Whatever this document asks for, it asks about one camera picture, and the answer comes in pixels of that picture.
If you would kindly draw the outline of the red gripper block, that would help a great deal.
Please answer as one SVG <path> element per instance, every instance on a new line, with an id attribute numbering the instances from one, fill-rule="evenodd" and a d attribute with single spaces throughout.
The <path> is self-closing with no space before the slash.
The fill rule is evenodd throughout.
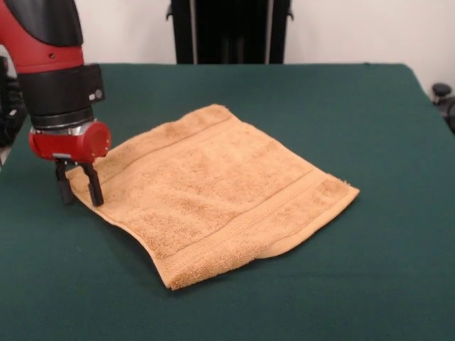
<path id="1" fill-rule="evenodd" d="M 105 157 L 111 147 L 111 133 L 108 126 L 100 121 L 89 121 L 82 126 L 63 130 L 38 131 L 31 128 L 28 142 L 40 158 L 55 162 L 55 176 L 60 195 L 65 205 L 71 205 L 75 196 L 66 176 L 65 160 L 84 163 L 83 170 L 89 179 L 92 204 L 99 207 L 104 198 L 97 171 L 93 166 L 96 158 Z"/>

